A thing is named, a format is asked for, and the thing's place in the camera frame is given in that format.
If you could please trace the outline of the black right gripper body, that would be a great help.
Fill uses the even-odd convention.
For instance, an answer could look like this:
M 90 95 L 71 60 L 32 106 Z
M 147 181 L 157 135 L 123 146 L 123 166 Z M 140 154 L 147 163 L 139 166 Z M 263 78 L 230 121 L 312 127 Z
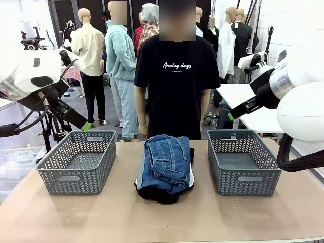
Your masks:
M 255 103 L 258 107 L 266 107 L 268 109 L 277 109 L 278 107 L 279 99 L 270 86 L 270 76 L 273 72 L 274 68 L 264 72 L 250 82 L 250 87 L 256 96 Z

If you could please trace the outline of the person right hand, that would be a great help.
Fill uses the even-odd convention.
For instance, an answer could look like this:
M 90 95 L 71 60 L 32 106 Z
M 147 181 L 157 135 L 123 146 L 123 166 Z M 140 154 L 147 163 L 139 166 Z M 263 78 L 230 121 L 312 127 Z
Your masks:
M 143 123 L 143 124 L 139 124 L 139 133 L 145 138 L 147 139 L 148 136 L 148 124 L 147 123 Z

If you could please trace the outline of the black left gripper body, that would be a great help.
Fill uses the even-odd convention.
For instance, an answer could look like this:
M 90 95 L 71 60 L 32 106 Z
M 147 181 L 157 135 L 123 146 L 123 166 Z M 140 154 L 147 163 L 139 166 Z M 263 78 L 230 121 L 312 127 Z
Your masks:
M 49 110 L 57 112 L 59 115 L 65 115 L 70 106 L 61 100 L 62 95 L 69 89 L 69 85 L 64 80 L 59 80 L 54 83 L 51 79 L 32 79 L 33 92 L 27 97 L 19 100 L 19 104 L 27 107 L 33 111 L 44 111 L 45 105 L 41 102 L 37 105 L 41 97 L 39 92 L 46 96 L 46 100 L 49 104 Z

